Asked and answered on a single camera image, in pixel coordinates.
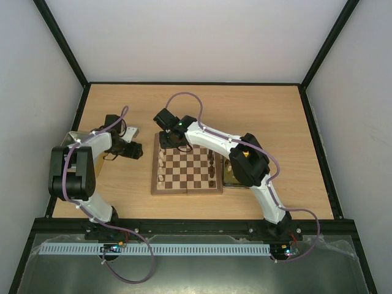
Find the wooden chess board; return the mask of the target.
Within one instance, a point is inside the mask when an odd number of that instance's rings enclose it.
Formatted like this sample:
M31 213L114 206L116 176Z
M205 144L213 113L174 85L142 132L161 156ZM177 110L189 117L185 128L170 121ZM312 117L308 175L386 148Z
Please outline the wooden chess board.
M152 195L222 194L222 156L206 147L162 149L154 137Z

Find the gold tin with pieces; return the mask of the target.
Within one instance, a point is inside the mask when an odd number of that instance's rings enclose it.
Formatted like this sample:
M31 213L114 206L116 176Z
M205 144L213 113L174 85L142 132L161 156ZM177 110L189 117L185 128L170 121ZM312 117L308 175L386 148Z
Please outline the gold tin with pieces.
M228 158L222 159L222 185L226 188L247 189L247 186L241 184L234 176L231 163Z

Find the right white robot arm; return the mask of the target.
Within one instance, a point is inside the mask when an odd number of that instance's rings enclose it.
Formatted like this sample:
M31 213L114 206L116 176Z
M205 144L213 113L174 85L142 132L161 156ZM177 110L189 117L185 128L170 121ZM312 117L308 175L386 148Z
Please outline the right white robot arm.
M252 134L242 137L226 134L191 116L179 119L167 108L158 112L154 122L162 129L159 140L163 149L199 145L226 157L236 180L250 188L259 202L268 235L279 240L288 233L292 217L276 195L268 155Z

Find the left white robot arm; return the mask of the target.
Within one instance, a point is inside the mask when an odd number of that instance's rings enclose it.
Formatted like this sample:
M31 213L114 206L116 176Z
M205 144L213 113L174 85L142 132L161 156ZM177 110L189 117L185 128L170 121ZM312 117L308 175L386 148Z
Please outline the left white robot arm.
M108 155L141 158L142 144L134 141L138 133L118 115L107 115L104 125L90 132L67 133L62 144L51 150L50 195L74 204L91 222L111 222L117 212L96 191L96 178Z

